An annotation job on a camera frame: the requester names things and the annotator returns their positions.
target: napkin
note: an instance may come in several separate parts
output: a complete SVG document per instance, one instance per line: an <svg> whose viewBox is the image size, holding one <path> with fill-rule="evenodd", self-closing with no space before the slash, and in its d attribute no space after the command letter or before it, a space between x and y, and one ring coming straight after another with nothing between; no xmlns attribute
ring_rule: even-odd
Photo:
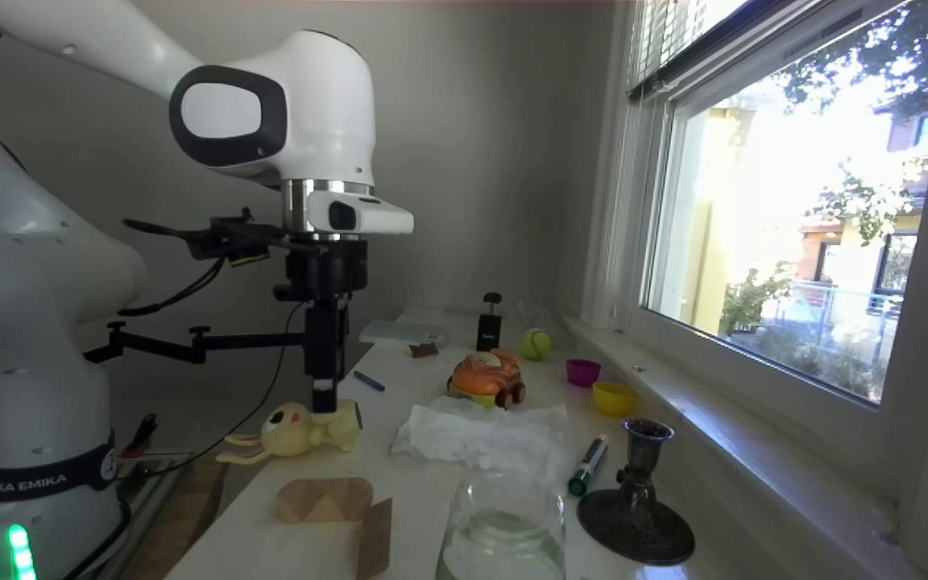
<svg viewBox="0 0 928 580"><path fill-rule="evenodd" d="M574 467L565 407L485 411L441 396L409 411L392 452L553 485L565 485Z"/></svg>

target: green light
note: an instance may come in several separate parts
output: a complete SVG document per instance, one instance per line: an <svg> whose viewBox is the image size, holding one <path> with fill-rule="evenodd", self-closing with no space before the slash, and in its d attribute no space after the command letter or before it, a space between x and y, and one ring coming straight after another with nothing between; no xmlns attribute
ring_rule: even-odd
<svg viewBox="0 0 928 580"><path fill-rule="evenodd" d="M9 548L13 550L24 550L28 548L28 534L24 534L21 526L9 526L6 534L9 534Z"/></svg>
<svg viewBox="0 0 928 580"><path fill-rule="evenodd" d="M35 567L35 555L32 555L32 550L15 550L15 555L13 555L13 567L15 567L15 572Z"/></svg>

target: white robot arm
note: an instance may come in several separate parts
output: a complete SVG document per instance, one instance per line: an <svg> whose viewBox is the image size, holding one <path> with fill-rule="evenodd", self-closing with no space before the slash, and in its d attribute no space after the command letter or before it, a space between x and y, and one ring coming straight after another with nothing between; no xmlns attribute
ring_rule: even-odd
<svg viewBox="0 0 928 580"><path fill-rule="evenodd" d="M292 33L268 54L199 68L128 0L0 0L0 33L169 99L191 158L279 179L290 234L411 234L407 211L373 197L370 70L335 36Z"/></svg>
<svg viewBox="0 0 928 580"><path fill-rule="evenodd" d="M411 228L373 197L370 70L333 36L292 33L268 54L199 65L128 0L0 0L0 33L165 96L191 158L275 176L292 243L354 256L358 235ZM0 148L0 572L21 578L24 561L39 578L78 578L126 528L106 378L73 327L128 304L141 271Z"/></svg>

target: black cable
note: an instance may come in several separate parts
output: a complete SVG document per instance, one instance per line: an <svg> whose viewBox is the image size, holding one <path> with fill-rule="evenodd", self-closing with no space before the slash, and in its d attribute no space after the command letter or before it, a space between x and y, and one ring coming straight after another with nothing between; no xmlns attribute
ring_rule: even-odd
<svg viewBox="0 0 928 580"><path fill-rule="evenodd" d="M296 308L285 313L285 318L282 318L282 327L279 327L279 337L290 332L298 308L302 308L302 304L296 304ZM275 386L276 386L276 378L279 378L279 367L282 367L282 354L285 354L285 345L279 345L279 352L276 352L276 360L275 360L275 372L271 372L271 382L268 382L268 390L261 393L261 400L259 400L231 430L224 430L224 437L237 432L250 417L259 417L259 412L264 411L264 404L271 400L271 393L275 393ZM160 473L184 471L184 467L191 467L192 462L207 458L216 446L221 446L224 437L211 439L207 448L199 448L196 455L191 455L191 458L184 458L184 462L176 462L176 463L167 463L167 467L160 467L160 471L141 471L141 478L160 478Z"/></svg>
<svg viewBox="0 0 928 580"><path fill-rule="evenodd" d="M187 285L184 289L176 289L173 297L160 299L160 304L144 304L144 308L133 308L133 310L118 310L118 316L151 316L160 313L192 294L199 294L202 287L209 287L218 271L224 269L224 258L211 263L192 285Z"/></svg>

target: wall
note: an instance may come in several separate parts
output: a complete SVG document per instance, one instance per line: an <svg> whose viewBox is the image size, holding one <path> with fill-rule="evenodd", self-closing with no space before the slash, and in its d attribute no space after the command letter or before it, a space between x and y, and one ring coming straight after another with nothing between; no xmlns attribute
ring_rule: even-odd
<svg viewBox="0 0 928 580"><path fill-rule="evenodd" d="M609 5L496 0L153 0L137 5L202 61L276 46L290 28L325 28L370 61L376 83L379 197L416 214L416 235L370 243L370 287L354 327L407 304L476 310L484 289L509 304L560 308L580 263L587 190L595 168ZM165 104L114 78L0 41L0 140L52 193L102 234L136 246L151 271L141 299L192 282L207 266L180 243L126 234L123 216L199 228L248 206L276 224L276 197L187 161ZM279 329L271 299L279 263L224 271L202 297L137 332L184 342ZM83 329L96 345L102 327ZM216 354L207 367L126 354L108 360L118 439L158 412L160 448L199 448L264 390L275 352ZM290 352L271 400L302 396Z"/></svg>

